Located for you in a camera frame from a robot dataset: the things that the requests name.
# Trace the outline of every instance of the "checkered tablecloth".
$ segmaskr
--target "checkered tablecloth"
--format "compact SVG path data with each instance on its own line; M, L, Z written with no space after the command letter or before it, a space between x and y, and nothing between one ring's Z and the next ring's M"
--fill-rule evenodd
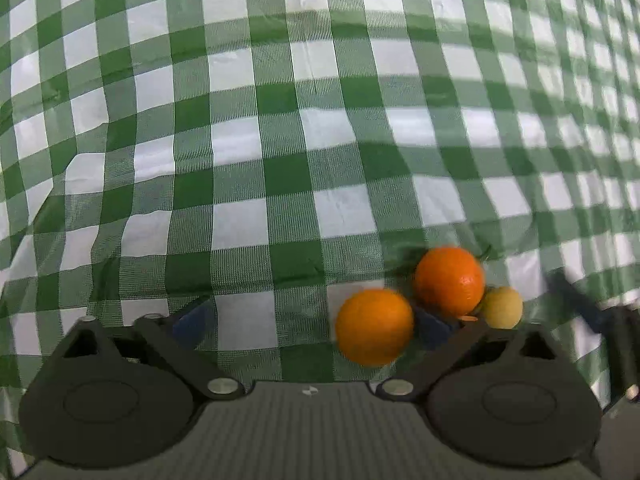
M79 316L214 295L243 381L379 380L332 320L441 244L605 400L542 276L640 297L639 33L640 0L0 0L0 478Z

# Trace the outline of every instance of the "tangerine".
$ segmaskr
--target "tangerine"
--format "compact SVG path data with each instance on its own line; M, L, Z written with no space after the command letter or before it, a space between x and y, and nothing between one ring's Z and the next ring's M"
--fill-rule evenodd
M450 316L466 316L484 294L484 270L460 247L429 250L415 269L414 289L425 304Z
M386 365L414 334L414 313L401 294L388 288L362 290L344 302L335 321L340 352L363 366Z

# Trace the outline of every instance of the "small yellow ball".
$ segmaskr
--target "small yellow ball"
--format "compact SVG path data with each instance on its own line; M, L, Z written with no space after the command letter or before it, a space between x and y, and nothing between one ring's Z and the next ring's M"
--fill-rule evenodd
M510 286L490 290L480 308L482 317L492 328L513 328L522 318L522 298Z

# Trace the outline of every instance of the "orange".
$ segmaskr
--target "orange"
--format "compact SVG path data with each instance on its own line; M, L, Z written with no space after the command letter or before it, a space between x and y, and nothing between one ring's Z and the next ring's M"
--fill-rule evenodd
M340 352L363 366L383 366L399 357L414 334L414 313L407 300L388 288L370 288L351 296L335 320Z
M450 316L466 316L484 294L484 270L476 258L459 247L428 251L415 269L416 294L427 305Z

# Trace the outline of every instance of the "green and white checkered tablecloth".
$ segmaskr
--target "green and white checkered tablecloth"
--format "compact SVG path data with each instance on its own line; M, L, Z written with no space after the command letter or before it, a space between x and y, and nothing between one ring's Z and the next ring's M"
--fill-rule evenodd
M640 0L0 0L0 478L79 316L213 294L243 381L379 380L332 319L441 244L606 400L542 273L640 298L639 34Z

